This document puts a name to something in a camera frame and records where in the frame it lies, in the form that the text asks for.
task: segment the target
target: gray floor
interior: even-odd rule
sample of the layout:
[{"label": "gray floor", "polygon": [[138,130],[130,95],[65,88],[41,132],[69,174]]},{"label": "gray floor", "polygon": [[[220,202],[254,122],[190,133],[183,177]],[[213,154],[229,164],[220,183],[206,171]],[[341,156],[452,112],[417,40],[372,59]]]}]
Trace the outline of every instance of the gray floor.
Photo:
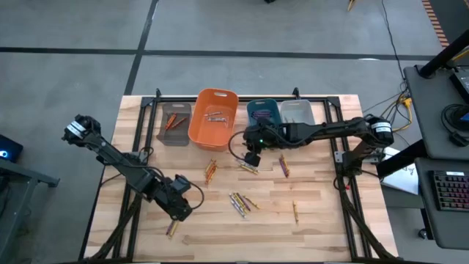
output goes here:
[{"label": "gray floor", "polygon": [[[146,49],[393,54],[380,1],[160,0]],[[6,0],[0,3],[0,46],[135,49],[150,0]],[[385,0],[398,54],[441,50],[421,0]],[[95,117],[110,139],[133,56],[0,54],[0,133],[25,146],[21,164],[62,179],[40,186],[13,263],[76,260],[102,171],[92,153],[60,138],[77,113]],[[403,66],[415,63],[402,62]],[[396,61],[144,56],[134,95],[197,94],[205,87],[238,94],[359,94],[362,109],[396,94]],[[385,105],[370,112],[380,114]],[[420,139],[416,122],[401,135]],[[406,143],[396,138],[395,148]],[[390,208],[399,255],[460,263],[469,253],[421,241],[417,210]]]}]

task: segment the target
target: orange bin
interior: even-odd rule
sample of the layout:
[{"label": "orange bin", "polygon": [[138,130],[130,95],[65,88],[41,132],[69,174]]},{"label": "orange bin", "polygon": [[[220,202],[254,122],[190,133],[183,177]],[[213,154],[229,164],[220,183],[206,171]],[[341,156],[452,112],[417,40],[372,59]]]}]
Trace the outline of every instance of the orange bin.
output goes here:
[{"label": "orange bin", "polygon": [[[197,98],[189,125],[189,138],[200,148],[213,151],[228,149],[228,141],[233,134],[238,97],[234,92],[207,88]],[[207,120],[205,114],[221,112],[209,117],[225,118],[226,122]]]}]

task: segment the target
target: orange striped tape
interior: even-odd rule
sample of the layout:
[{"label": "orange striped tape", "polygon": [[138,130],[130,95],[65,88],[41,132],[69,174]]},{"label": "orange striped tape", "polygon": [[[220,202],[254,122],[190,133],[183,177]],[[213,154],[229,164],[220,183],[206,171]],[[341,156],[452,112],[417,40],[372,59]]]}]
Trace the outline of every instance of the orange striped tape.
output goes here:
[{"label": "orange striped tape", "polygon": [[[466,4],[469,7],[469,0],[464,0]],[[426,14],[428,15],[428,18],[430,19],[430,22],[432,23],[433,29],[435,30],[435,33],[437,34],[438,40],[441,43],[441,46],[446,48],[449,45],[448,39],[446,39],[445,32],[441,29],[440,22],[438,21],[438,18],[433,11],[433,7],[430,4],[429,0],[422,0],[422,3],[424,4],[424,8],[426,11]]]}]

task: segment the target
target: wooden tabletop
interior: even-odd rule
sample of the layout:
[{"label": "wooden tabletop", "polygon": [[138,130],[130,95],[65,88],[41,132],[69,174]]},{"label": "wooden tabletop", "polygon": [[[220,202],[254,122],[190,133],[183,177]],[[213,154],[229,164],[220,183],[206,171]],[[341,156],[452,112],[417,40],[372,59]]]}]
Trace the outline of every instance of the wooden tabletop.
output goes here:
[{"label": "wooden tabletop", "polygon": [[[337,96],[340,97],[344,119],[362,116],[357,95]],[[112,144],[122,152],[132,148],[140,101],[140,96],[124,96],[122,99],[112,139]],[[155,153],[151,155],[149,165],[161,169],[165,176],[186,176],[202,188],[205,202],[179,224],[171,240],[165,236],[171,223],[169,216],[156,203],[143,202],[134,261],[350,260],[339,193],[333,187],[336,173],[329,140],[312,142],[296,150],[265,150],[259,174],[253,175],[242,170],[228,151],[200,150],[192,143],[187,147],[163,145],[156,138],[160,131],[162,105],[158,104],[152,139]],[[325,121],[322,103],[311,103],[311,109],[316,123]],[[146,114],[141,146],[144,146],[148,116],[149,113]],[[234,131],[244,130],[247,124],[245,103],[240,103]],[[232,146],[236,153],[246,152],[242,142],[241,136],[234,139]],[[351,148],[359,142],[360,139],[349,138]],[[289,178],[285,178],[279,165],[280,154],[289,164]],[[219,169],[206,186],[204,169],[211,158],[216,159]],[[363,167],[375,172],[373,166]],[[103,180],[117,173],[109,166]],[[379,180],[363,174],[357,177],[357,181],[366,223],[384,247],[397,256]],[[85,257],[93,255],[117,225],[124,186],[125,179],[121,176],[101,188]],[[253,209],[243,219],[230,204],[228,193],[231,192],[245,194],[261,209]],[[196,188],[186,192],[185,197],[192,206],[201,199]],[[293,200],[298,204],[298,224],[295,223]],[[359,255],[363,256],[358,229],[356,226],[354,229]],[[127,248],[128,231],[125,234],[122,252]]]}]

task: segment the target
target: keyboard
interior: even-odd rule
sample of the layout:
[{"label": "keyboard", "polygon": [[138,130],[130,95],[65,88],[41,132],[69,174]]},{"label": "keyboard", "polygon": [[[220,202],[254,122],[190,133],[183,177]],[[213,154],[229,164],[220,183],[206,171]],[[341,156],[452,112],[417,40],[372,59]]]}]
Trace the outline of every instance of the keyboard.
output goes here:
[{"label": "keyboard", "polygon": [[438,210],[469,212],[469,172],[432,171]]}]

